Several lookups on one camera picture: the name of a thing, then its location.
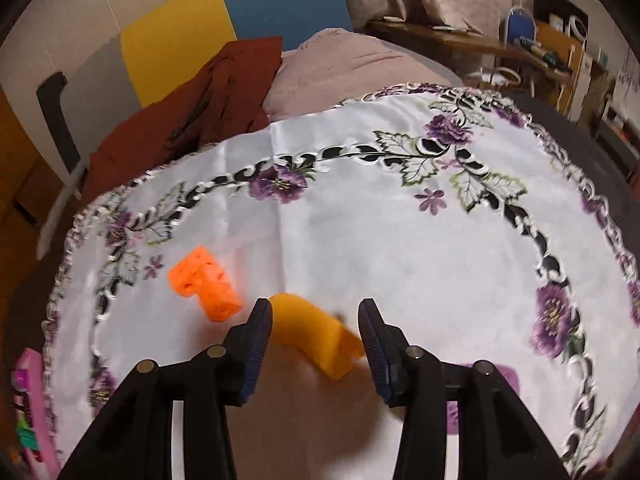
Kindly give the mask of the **purple oval embossed toy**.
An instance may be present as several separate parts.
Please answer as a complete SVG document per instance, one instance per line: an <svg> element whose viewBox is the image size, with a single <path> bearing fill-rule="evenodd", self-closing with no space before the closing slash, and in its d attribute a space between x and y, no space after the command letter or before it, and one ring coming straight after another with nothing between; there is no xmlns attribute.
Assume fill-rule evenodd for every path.
<svg viewBox="0 0 640 480"><path fill-rule="evenodd" d="M475 389L478 393L487 392L491 386L497 385L498 377L505 382L518 396L520 390L520 380L514 368L502 364L494 364L494 370L488 376L482 376L477 372L473 378ZM447 402L447 434L457 436L459 434L460 401Z"/></svg>

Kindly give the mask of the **orange holed toy block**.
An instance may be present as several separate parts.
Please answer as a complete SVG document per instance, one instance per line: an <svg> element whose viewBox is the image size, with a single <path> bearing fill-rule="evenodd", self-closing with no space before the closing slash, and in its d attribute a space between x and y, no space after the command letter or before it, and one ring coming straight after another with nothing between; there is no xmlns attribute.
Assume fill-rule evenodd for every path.
<svg viewBox="0 0 640 480"><path fill-rule="evenodd" d="M167 278L179 296L198 297L210 322L226 322L242 308L224 267L204 246L198 246L181 259L169 270Z"/></svg>

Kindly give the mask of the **yellow-orange curved foam block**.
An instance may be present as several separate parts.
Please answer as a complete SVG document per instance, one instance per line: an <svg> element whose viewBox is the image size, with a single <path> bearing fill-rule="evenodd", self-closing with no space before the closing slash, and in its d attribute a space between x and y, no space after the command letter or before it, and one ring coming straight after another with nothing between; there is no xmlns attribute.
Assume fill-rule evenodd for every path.
<svg viewBox="0 0 640 480"><path fill-rule="evenodd" d="M329 378L341 379L364 357L360 338L306 299L277 294L269 302L273 316L270 340L302 352Z"/></svg>

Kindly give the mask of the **pink toy box tray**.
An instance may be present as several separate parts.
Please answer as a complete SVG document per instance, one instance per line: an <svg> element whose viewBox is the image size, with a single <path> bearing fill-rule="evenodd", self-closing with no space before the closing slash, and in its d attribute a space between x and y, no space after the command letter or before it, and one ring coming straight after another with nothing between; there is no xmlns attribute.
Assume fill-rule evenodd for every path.
<svg viewBox="0 0 640 480"><path fill-rule="evenodd" d="M56 479L60 473L58 456L49 434L43 391L43 357L26 348L10 376L15 431L28 469L35 479Z"/></svg>

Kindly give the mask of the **white floral embroidered tablecloth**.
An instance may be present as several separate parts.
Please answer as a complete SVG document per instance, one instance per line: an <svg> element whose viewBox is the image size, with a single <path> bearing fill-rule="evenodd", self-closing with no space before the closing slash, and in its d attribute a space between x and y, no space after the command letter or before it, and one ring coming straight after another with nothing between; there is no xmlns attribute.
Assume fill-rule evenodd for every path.
<svg viewBox="0 0 640 480"><path fill-rule="evenodd" d="M242 308L210 322L167 274L204 246ZM81 211L48 305L66 463L140 361L192 358L259 298L353 333L361 300L439 359L514 368L579 477L639 403L639 205L589 136L527 96L398 84L145 171Z"/></svg>

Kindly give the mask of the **wooden wardrobe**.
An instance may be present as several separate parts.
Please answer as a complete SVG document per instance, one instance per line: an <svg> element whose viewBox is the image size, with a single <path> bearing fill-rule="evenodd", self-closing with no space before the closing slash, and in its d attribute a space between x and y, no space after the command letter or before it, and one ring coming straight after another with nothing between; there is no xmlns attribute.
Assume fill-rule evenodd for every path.
<svg viewBox="0 0 640 480"><path fill-rule="evenodd" d="M36 263L40 229L63 182L1 98L1 309Z"/></svg>

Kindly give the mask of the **rust red blanket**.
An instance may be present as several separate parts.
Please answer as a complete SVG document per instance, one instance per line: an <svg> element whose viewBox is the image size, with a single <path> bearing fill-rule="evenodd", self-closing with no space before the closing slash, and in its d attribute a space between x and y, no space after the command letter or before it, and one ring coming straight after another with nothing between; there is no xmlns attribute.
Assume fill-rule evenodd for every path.
<svg viewBox="0 0 640 480"><path fill-rule="evenodd" d="M265 128L262 102L281 66L282 39L226 44L165 99L118 125L90 155L81 203L207 144Z"/></svg>

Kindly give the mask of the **black rolled mat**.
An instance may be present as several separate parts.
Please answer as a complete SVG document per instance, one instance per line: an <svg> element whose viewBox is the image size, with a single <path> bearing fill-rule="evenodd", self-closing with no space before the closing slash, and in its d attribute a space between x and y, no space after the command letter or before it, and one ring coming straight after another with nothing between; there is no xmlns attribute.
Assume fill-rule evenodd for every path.
<svg viewBox="0 0 640 480"><path fill-rule="evenodd" d="M61 106L62 91L66 84L64 74L55 72L40 84L36 90L36 97L58 154L65 169L71 174L80 162L80 155L70 135Z"/></svg>

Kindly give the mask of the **pink quilted cushion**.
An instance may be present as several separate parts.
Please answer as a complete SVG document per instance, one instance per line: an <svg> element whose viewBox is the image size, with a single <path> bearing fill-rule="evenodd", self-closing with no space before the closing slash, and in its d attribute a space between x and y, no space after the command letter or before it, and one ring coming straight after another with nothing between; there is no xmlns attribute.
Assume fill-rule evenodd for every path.
<svg viewBox="0 0 640 480"><path fill-rule="evenodd" d="M282 53L262 108L276 122L406 82L462 84L452 70L416 52L342 28L326 28Z"/></svg>

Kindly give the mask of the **wooden side desk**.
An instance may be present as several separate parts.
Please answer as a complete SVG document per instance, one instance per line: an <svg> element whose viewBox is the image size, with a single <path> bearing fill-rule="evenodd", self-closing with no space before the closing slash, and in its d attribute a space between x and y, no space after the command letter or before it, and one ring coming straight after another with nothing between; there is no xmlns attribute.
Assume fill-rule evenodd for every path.
<svg viewBox="0 0 640 480"><path fill-rule="evenodd" d="M372 21L366 32L420 53L453 70L470 86L524 92L572 122L601 117L611 96L608 71L578 40L536 24L536 46L421 24Z"/></svg>

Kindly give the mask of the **grey yellow blue headboard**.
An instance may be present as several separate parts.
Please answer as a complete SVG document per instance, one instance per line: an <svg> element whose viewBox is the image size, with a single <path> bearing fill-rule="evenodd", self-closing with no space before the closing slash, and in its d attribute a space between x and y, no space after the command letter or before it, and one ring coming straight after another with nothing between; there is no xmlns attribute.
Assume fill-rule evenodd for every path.
<svg viewBox="0 0 640 480"><path fill-rule="evenodd" d="M70 76L61 110L82 162L121 122L190 80L233 40L277 36L285 51L350 29L346 0L169 0L108 40Z"/></svg>

